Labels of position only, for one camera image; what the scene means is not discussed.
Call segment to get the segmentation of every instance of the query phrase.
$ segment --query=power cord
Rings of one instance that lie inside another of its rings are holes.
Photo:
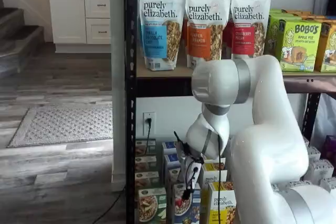
[[[122,193],[125,191],[126,186],[123,188],[123,190],[119,193],[118,197],[115,199],[115,201],[112,203],[112,205],[107,209],[101,216],[99,216],[92,224],[96,224],[101,218],[103,218],[117,203],[119,198],[121,197]]]
[[[145,123],[148,124],[148,135],[147,135],[147,143],[146,143],[146,150],[145,150],[145,155],[146,155],[147,154],[147,149],[148,149],[149,134],[151,133],[152,119],[151,118],[147,118],[145,120]]]
[[[221,224],[220,222],[220,216],[221,216],[221,213],[220,213],[220,203],[221,203],[221,180],[222,180],[222,178],[221,178],[221,173],[222,173],[222,166],[221,166],[221,153],[219,152],[221,149],[220,149],[220,139],[221,139],[221,137],[218,135],[218,170],[219,170],[219,187],[218,187],[218,223],[219,224]]]

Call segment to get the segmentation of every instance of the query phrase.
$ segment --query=cabinet drawer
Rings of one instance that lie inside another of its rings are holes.
[[[88,44],[111,44],[109,18],[87,18],[86,33]]]
[[[110,0],[85,0],[87,18],[109,18]]]

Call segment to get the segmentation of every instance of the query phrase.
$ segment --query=black shelf post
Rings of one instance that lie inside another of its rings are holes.
[[[135,110],[137,103],[137,11],[138,0],[124,0],[125,36],[125,124],[126,124],[126,212],[127,223],[134,223]]]

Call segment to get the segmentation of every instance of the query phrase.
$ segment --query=pumpkin cinnamon granola bag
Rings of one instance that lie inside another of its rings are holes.
[[[227,24],[230,0],[186,0],[188,16],[188,67],[222,58],[223,29]]]

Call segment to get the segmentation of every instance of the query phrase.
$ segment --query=cranberry pecan granola bag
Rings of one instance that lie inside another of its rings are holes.
[[[202,61],[220,60],[230,0],[186,0],[185,8],[188,16],[188,67],[194,69]]]
[[[233,58],[263,55],[271,0],[232,0]]]

